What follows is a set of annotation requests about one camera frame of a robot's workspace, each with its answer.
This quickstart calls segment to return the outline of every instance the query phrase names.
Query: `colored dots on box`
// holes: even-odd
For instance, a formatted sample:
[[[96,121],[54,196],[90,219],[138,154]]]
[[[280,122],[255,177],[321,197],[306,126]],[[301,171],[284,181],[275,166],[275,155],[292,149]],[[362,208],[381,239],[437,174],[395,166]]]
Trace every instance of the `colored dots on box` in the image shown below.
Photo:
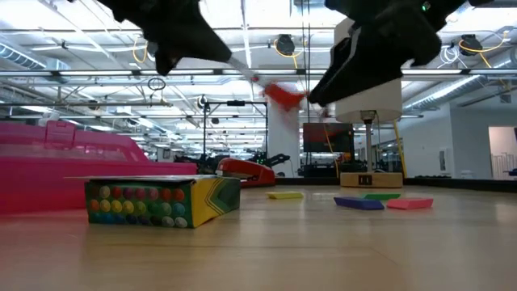
[[[151,212],[152,214],[159,214],[160,212],[160,206],[158,206],[158,204],[156,203],[151,203],[148,208],[149,212]]]
[[[103,210],[104,212],[110,212],[110,209],[111,209],[110,201],[108,201],[108,200],[100,201],[100,209]]]
[[[114,187],[112,190],[111,190],[111,196],[114,198],[114,199],[119,199],[122,197],[122,189],[120,187]]]
[[[137,202],[137,213],[144,214],[147,212],[147,206],[145,206],[144,202]]]
[[[120,203],[120,201],[118,201],[118,200],[112,201],[111,210],[114,213],[120,213],[122,211],[122,203]]]
[[[133,211],[135,211],[135,206],[131,203],[131,201],[125,201],[122,204],[122,209],[124,210],[125,213],[131,214],[131,213],[133,213]]]
[[[91,213],[89,216],[90,222],[99,223],[101,222],[100,214],[98,213]]]
[[[138,200],[144,200],[145,199],[145,189],[144,188],[138,188],[137,189],[137,199]]]
[[[126,220],[124,218],[124,215],[122,214],[116,214],[115,215],[115,223],[116,224],[125,224]]]
[[[163,226],[174,227],[174,219],[171,217],[164,217],[162,218],[162,224]]]
[[[177,227],[181,227],[181,228],[185,228],[188,226],[187,220],[185,220],[185,218],[183,218],[183,217],[176,217],[176,219],[174,220],[174,223],[176,224]]]
[[[110,196],[110,188],[108,186],[102,186],[99,189],[99,196],[106,199]]]
[[[126,221],[129,224],[136,224],[137,223],[137,218],[134,215],[128,215],[128,216],[126,216]]]
[[[183,201],[185,199],[185,193],[182,189],[175,189],[173,192],[174,200]]]
[[[143,225],[148,225],[150,223],[149,219],[144,215],[140,215],[138,217],[138,222],[140,222]]]
[[[170,215],[172,213],[172,208],[168,203],[162,203],[162,213],[163,215]]]
[[[100,205],[97,200],[91,200],[89,206],[90,206],[90,210],[93,212],[98,212],[100,209]]]
[[[170,192],[170,189],[163,188],[162,189],[162,199],[166,202],[169,202],[171,198],[172,198],[172,193]]]
[[[134,194],[135,194],[135,190],[133,188],[124,189],[124,198],[125,199],[131,200]]]
[[[158,199],[158,196],[158,190],[156,188],[149,189],[149,199],[155,201],[156,199]]]
[[[160,217],[157,217],[157,216],[152,216],[151,217],[151,223],[154,226],[161,226],[162,225],[162,219]]]
[[[102,215],[102,221],[107,224],[112,224],[115,222],[115,218],[110,213],[105,213]]]
[[[172,212],[175,216],[183,216],[185,214],[185,206],[181,203],[176,203],[172,206]]]

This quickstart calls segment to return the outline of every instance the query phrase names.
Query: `colorful foam piece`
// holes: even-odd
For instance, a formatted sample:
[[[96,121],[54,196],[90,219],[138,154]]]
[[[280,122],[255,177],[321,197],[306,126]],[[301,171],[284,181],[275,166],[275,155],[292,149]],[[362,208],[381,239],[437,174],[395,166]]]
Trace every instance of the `colorful foam piece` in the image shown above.
[[[334,201],[339,206],[360,210],[382,210],[385,208],[380,201],[372,199],[357,197],[334,197]]]
[[[300,192],[266,192],[269,199],[299,199],[304,195]]]
[[[391,200],[397,199],[401,196],[401,193],[369,193],[363,196],[364,199],[372,200]]]
[[[434,199],[432,198],[405,198],[389,200],[386,206],[391,209],[426,209],[432,207]]]

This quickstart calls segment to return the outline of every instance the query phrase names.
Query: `ceiling pipe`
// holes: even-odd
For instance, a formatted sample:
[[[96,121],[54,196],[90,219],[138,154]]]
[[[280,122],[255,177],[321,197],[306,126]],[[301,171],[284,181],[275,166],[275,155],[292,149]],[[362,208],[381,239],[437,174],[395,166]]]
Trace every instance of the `ceiling pipe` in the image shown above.
[[[517,47],[490,58],[489,63],[495,69],[517,68]],[[450,102],[470,92],[487,86],[491,80],[485,75],[472,75],[462,78],[453,83],[442,82],[430,90],[416,95],[403,104],[404,112],[422,111],[429,108],[437,108],[440,105]]]

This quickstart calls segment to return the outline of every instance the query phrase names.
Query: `wooden table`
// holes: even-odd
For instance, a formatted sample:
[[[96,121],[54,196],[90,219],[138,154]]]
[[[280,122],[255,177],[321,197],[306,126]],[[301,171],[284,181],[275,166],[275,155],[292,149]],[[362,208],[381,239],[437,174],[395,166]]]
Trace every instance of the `wooden table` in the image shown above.
[[[364,212],[332,200],[357,189],[270,190],[197,230],[89,226],[85,210],[0,217],[0,290],[517,288],[517,196],[408,187],[434,208]]]

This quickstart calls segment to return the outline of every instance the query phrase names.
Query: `magenta surface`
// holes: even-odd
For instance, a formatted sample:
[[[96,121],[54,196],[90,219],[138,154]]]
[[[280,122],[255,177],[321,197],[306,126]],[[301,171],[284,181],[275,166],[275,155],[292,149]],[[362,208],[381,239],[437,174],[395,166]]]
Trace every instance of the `magenta surface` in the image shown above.
[[[0,163],[0,214],[85,208],[85,181],[65,177],[196,173],[192,163],[151,162],[129,137],[63,121],[0,124]]]
[[[389,200],[386,206],[391,209],[425,209],[433,205],[432,198],[405,198]]]

